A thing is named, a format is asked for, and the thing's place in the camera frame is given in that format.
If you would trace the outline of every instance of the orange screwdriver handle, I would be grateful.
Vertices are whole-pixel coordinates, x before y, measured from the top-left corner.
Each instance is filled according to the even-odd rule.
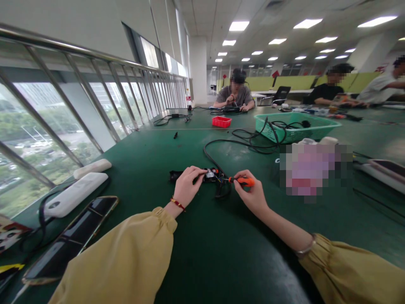
[[[233,177],[229,178],[229,182],[233,183],[235,179]],[[253,187],[254,186],[254,180],[251,179],[250,177],[239,177],[236,179],[238,181],[238,183],[242,186],[242,187]]]

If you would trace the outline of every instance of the red plastic box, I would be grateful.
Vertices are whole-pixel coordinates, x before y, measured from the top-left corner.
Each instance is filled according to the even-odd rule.
[[[226,117],[213,117],[212,118],[212,125],[221,127],[221,128],[229,128],[231,125],[232,118],[226,118]]]

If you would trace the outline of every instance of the green plastic basket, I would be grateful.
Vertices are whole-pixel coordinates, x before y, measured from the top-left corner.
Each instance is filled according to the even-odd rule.
[[[306,113],[290,112],[290,113],[260,114],[254,117],[256,119],[257,132],[260,132],[263,129],[266,117],[268,117],[268,122],[273,122],[277,120],[285,122],[286,124],[290,124],[292,122],[302,122],[303,120],[307,120],[311,124],[310,128],[287,129],[285,131],[283,128],[273,125],[279,141],[281,141],[284,138],[285,132],[287,132],[287,136],[286,139],[283,141],[283,144],[301,141],[304,138],[322,139],[332,129],[342,126],[340,123],[335,122],[333,120],[321,118],[319,116],[314,116]],[[266,136],[269,140],[276,142],[273,130],[270,128],[269,124],[267,124],[266,127],[264,128],[262,135]]]

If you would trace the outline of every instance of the green workbench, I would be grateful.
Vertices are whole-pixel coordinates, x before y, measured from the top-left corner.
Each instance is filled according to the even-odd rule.
[[[232,130],[254,131],[254,115],[275,113],[276,109],[258,107],[246,114],[231,116],[229,129],[212,127],[210,111],[196,109],[192,120],[172,119],[168,125],[154,127],[151,122],[132,133],[100,158],[113,167],[106,171],[110,184],[103,195],[116,195],[120,204],[102,226],[97,239],[127,217],[171,198],[174,185],[169,171],[187,166],[212,167],[204,155],[206,143],[234,139]],[[361,122],[341,120],[342,127],[329,135],[353,150],[374,158],[404,163],[405,113],[393,109],[351,110],[363,116]],[[185,109],[168,110],[187,114]],[[269,145],[260,136],[258,145]],[[347,242],[375,252],[391,263],[405,268],[404,219],[351,189],[323,189],[316,204],[304,204],[302,197],[287,196],[271,178],[278,153],[262,155],[247,147],[217,142],[207,148],[227,175],[249,169],[263,183],[267,202],[277,213],[309,232],[331,240]],[[354,172],[353,186],[405,214],[404,196],[373,178]],[[322,303],[311,277],[295,255],[278,237],[245,207],[237,193],[214,200],[216,185],[203,184],[187,213],[181,214],[174,236],[170,266],[157,293],[156,303]],[[49,239],[60,233],[81,209],[97,196],[97,191],[66,218],[52,222]],[[36,227],[33,204],[16,220]],[[21,262],[23,256],[14,246],[2,254],[2,265]],[[17,303],[46,303],[57,283],[30,287]],[[22,287],[15,284],[10,299]]]

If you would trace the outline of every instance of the white shirt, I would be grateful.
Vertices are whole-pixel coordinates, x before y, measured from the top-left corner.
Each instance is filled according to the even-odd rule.
[[[392,95],[404,94],[404,90],[402,89],[387,88],[383,90],[388,84],[397,81],[399,80],[396,79],[392,73],[384,73],[372,80],[368,86],[362,90],[357,99],[366,103],[383,103]]]

